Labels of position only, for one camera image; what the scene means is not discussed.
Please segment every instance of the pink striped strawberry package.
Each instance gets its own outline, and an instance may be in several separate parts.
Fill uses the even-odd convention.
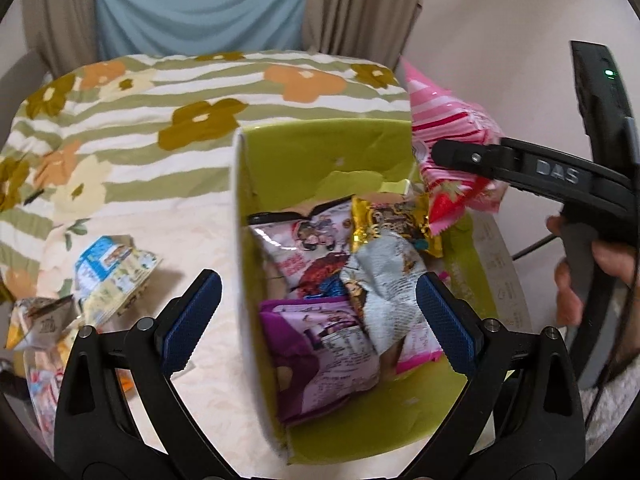
[[[473,144],[497,144],[500,126],[479,105],[458,99],[403,60],[411,99],[414,155],[429,191],[432,235],[451,227],[465,208],[498,212],[507,185],[482,176],[436,166],[431,148],[441,139]]]

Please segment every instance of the human hand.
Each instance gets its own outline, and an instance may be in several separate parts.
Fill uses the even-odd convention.
[[[546,220],[546,227],[556,236],[560,235],[560,226],[564,219],[552,216]],[[636,250],[625,244],[610,244],[596,240],[591,250],[600,268],[609,276],[615,276],[630,286],[634,276]],[[582,321],[584,305],[571,288],[569,264],[562,260],[554,275],[558,286],[558,326],[577,326]],[[629,323],[625,329],[622,344],[615,356],[617,365],[626,365],[640,354],[640,287],[636,287],[634,305]]]

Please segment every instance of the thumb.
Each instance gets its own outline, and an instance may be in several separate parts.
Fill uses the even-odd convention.
[[[631,286],[634,278],[636,250],[625,244],[609,244],[596,240],[591,246],[593,257],[609,276],[620,278]]]

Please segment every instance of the textured blue pad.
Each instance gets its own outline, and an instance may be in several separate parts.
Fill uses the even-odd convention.
[[[213,272],[184,307],[162,342],[161,370],[165,375],[184,370],[193,349],[222,298],[222,280]]]
[[[426,274],[415,285],[415,299],[451,367],[467,377],[473,375],[476,371],[473,338]]]

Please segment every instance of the blue gripper pad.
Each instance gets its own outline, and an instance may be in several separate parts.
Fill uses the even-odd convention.
[[[415,299],[451,367],[471,377],[482,346],[479,317],[465,301],[457,300],[433,272],[418,279]]]
[[[222,298],[222,280],[203,270],[181,298],[171,300],[158,316],[156,343],[164,375],[184,370]]]

